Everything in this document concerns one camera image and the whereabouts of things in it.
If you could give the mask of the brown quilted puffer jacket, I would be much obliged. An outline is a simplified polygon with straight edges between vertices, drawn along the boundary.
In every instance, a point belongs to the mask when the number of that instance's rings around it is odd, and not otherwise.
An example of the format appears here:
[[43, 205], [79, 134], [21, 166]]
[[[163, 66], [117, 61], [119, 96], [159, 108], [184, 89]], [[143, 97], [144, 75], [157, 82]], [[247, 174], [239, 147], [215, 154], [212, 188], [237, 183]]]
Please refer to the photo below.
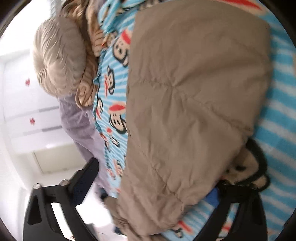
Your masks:
[[127, 151], [106, 205], [129, 240], [164, 240], [218, 184], [265, 188], [251, 139], [271, 80], [270, 28], [219, 1], [168, 1], [140, 10], [129, 48]]

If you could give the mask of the blue striped monkey blanket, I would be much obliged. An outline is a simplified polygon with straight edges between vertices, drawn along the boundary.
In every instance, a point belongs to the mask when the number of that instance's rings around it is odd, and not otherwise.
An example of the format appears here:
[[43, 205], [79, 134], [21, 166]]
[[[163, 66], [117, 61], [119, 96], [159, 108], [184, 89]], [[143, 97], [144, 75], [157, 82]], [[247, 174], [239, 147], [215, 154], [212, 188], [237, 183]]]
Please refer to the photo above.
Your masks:
[[[270, 178], [269, 186], [261, 194], [267, 236], [269, 240], [277, 240], [295, 208], [295, 75], [292, 70], [295, 47], [280, 21], [261, 2], [229, 1], [229, 4], [262, 18], [271, 28], [272, 83], [254, 138], [267, 158]], [[127, 135], [119, 135], [107, 123], [107, 108], [115, 100], [126, 99], [128, 69], [116, 61], [112, 47], [125, 29], [133, 28], [135, 14], [144, 5], [145, 1], [128, 1], [125, 11], [119, 16], [108, 14], [110, 40], [101, 52], [94, 80], [98, 90], [93, 115], [95, 127], [105, 142], [107, 193], [113, 198], [117, 198], [120, 192]]]

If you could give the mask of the purple fleece blanket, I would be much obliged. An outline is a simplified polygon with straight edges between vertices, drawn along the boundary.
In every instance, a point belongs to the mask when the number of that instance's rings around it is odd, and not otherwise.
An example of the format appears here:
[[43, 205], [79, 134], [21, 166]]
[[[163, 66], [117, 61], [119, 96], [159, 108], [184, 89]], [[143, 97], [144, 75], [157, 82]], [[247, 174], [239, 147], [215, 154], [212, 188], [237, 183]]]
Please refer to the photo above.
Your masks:
[[63, 130], [74, 141], [85, 161], [89, 161], [92, 157], [99, 161], [96, 184], [108, 193], [110, 183], [105, 166], [105, 145], [95, 128], [92, 108], [79, 108], [75, 101], [75, 95], [62, 97], [58, 101]]

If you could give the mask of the beige round pleated pillow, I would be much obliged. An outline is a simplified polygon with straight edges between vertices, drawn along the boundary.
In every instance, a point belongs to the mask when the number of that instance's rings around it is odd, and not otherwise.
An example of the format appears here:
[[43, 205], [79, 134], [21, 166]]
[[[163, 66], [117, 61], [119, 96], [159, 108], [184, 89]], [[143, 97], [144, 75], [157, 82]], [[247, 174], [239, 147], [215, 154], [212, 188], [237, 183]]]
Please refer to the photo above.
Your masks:
[[37, 80], [56, 98], [74, 94], [86, 67], [84, 40], [74, 21], [54, 16], [37, 29], [33, 49]]

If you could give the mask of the brown striped plush cushion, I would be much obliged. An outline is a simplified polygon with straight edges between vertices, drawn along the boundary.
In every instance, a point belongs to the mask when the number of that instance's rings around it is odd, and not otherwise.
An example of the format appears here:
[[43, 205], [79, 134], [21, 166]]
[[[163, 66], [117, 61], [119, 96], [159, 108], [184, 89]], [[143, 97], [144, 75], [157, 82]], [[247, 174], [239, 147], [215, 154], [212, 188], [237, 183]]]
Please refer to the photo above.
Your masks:
[[103, 1], [65, 1], [60, 13], [78, 26], [86, 49], [86, 67], [75, 95], [79, 108], [91, 107], [98, 89], [93, 79], [97, 75], [98, 57], [104, 39], [97, 19], [102, 4]]

